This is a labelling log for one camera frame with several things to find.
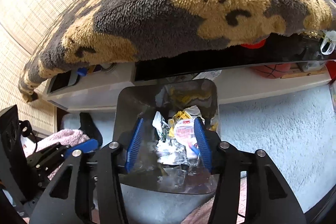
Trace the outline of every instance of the trash can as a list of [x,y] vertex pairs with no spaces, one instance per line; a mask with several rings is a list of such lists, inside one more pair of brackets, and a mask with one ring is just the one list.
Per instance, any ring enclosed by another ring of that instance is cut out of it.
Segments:
[[[209,174],[201,162],[197,166],[173,166],[157,162],[159,138],[152,126],[155,113],[159,111],[167,121],[176,112],[194,105],[199,108],[207,129],[210,129],[214,119],[217,119],[218,125],[217,90],[210,80],[133,86],[121,91],[113,140],[118,141],[123,132],[133,130],[138,118],[144,118],[145,124],[137,161],[129,174],[119,175],[121,183],[164,193],[207,194],[216,190],[218,177]],[[219,126],[216,132],[220,135]]]

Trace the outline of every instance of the woven blind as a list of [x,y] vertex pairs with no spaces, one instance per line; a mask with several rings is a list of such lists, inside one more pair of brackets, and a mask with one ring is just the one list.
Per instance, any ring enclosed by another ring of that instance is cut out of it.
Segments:
[[72,0],[0,0],[0,22],[28,52]]
[[[17,105],[21,120],[29,120],[36,127],[54,132],[54,106],[41,99],[27,104],[23,101],[17,88],[20,71],[29,60],[8,37],[5,30],[0,26],[0,109]],[[41,93],[45,85],[37,88]]]

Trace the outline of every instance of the ribbed blue pad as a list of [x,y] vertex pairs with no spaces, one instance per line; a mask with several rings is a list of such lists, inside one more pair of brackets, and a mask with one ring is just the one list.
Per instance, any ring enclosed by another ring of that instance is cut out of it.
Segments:
[[127,149],[127,159],[125,163],[125,169],[127,173],[130,172],[130,170],[133,168],[135,164],[135,161],[137,160],[142,142],[142,131],[143,131],[143,118],[139,120],[133,138]]
[[212,153],[208,144],[208,141],[204,135],[204,130],[200,121],[195,119],[194,121],[194,133],[198,144],[198,149],[200,151],[202,162],[204,167],[211,172],[212,169]]

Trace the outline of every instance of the red bowl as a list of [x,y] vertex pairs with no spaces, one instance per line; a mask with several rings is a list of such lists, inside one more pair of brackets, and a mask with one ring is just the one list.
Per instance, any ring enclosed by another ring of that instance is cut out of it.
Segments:
[[240,44],[242,47],[245,48],[261,48],[262,46],[264,46],[266,43],[266,39],[261,40],[260,42],[256,43],[256,44]]

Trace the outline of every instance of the black sock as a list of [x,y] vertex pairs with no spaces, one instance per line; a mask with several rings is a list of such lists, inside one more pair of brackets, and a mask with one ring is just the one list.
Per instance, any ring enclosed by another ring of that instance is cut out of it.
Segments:
[[103,136],[93,122],[91,115],[86,112],[81,112],[79,114],[79,118],[81,122],[79,130],[83,131],[90,139],[96,139],[98,141],[98,145],[102,146]]

